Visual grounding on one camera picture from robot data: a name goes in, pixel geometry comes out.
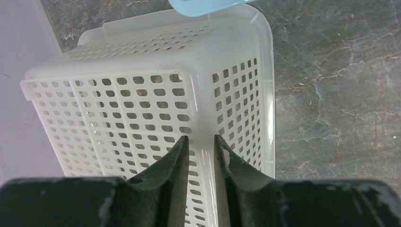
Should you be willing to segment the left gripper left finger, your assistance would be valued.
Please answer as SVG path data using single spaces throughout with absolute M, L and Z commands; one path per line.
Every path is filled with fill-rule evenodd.
M 128 180 L 132 227 L 183 227 L 189 175 L 189 138 L 181 136 L 167 154 Z

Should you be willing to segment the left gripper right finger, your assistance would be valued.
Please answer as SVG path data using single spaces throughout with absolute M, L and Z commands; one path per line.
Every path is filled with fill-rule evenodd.
M 220 227 L 280 227 L 282 182 L 239 157 L 220 135 L 214 136 L 214 171 Z

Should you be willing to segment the large white perforated basket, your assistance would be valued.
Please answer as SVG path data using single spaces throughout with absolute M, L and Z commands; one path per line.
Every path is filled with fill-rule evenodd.
M 218 226 L 216 134 L 275 175 L 272 32 L 250 5 L 105 23 L 30 69 L 20 86 L 66 176 L 129 179 L 187 136 L 187 227 Z

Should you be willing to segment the blue plastic basket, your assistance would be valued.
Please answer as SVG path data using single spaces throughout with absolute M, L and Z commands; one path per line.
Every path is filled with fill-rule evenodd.
M 255 0 L 169 0 L 178 13 L 188 17 L 198 17 Z

